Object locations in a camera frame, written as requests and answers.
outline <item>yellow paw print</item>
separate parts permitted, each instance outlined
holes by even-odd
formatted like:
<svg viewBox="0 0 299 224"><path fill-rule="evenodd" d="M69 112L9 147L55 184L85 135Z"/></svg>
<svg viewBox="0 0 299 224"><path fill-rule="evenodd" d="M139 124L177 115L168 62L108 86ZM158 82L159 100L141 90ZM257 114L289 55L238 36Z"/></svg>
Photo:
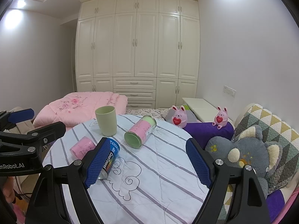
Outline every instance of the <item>yellow paw print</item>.
<svg viewBox="0 0 299 224"><path fill-rule="evenodd" d="M217 151L217 145L211 146L211 152L216 152Z"/></svg>

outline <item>person's hand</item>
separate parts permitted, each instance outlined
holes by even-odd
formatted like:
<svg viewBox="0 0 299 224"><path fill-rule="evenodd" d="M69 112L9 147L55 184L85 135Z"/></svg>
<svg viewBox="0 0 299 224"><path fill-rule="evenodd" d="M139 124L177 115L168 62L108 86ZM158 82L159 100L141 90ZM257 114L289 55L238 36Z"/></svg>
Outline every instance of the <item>person's hand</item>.
<svg viewBox="0 0 299 224"><path fill-rule="evenodd" d="M15 192L13 190L13 177L7 177L2 189L3 195L7 203L11 203L15 199Z"/></svg>

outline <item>rabbit figurine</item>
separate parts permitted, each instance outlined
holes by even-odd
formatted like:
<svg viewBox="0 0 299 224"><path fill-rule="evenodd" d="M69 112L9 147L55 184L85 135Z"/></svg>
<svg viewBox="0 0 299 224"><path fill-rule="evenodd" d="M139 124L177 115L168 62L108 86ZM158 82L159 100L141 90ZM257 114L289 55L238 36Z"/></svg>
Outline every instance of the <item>rabbit figurine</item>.
<svg viewBox="0 0 299 224"><path fill-rule="evenodd" d="M171 118L171 123L174 125L177 125L181 128L186 127L187 125L187 114L186 109L182 105L181 109L179 110L176 106L172 106L172 108L175 110L174 115Z"/></svg>
<svg viewBox="0 0 299 224"><path fill-rule="evenodd" d="M219 112L215 116L212 126L218 125L217 129L220 130L222 127L226 126L228 121L228 115L226 107L224 107L224 110L221 110L221 108L218 106L217 109L219 110Z"/></svg>

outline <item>blue can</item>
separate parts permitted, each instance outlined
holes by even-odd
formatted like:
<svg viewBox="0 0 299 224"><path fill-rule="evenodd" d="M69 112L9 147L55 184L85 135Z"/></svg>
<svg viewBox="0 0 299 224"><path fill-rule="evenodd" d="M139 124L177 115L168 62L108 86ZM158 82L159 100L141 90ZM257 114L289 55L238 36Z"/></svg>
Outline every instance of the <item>blue can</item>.
<svg viewBox="0 0 299 224"><path fill-rule="evenodd" d="M98 179L107 179L108 178L108 174L114 164L114 161L119 153L119 144L111 139L111 138L107 138L110 141L110 152L108 154L107 160L104 163L104 166L100 172L100 175L98 177Z"/></svg>

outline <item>blue gripper pad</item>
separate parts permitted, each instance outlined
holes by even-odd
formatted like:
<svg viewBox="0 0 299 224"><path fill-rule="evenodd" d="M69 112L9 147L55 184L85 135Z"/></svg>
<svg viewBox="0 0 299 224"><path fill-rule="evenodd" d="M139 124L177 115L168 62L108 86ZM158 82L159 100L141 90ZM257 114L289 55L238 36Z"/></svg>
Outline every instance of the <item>blue gripper pad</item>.
<svg viewBox="0 0 299 224"><path fill-rule="evenodd" d="M200 182L210 188L212 185L212 181L210 179L210 169L190 139L186 142L186 153Z"/></svg>
<svg viewBox="0 0 299 224"><path fill-rule="evenodd" d="M107 160L109 152L110 139L107 138L87 168L86 180L84 181L84 185L87 189L90 187L90 185L94 184L97 181L98 176L100 175L100 172L105 164L105 161Z"/></svg>
<svg viewBox="0 0 299 224"><path fill-rule="evenodd" d="M16 112L11 112L8 117L10 123L16 124L26 120L31 120L34 117L33 109L21 110Z"/></svg>

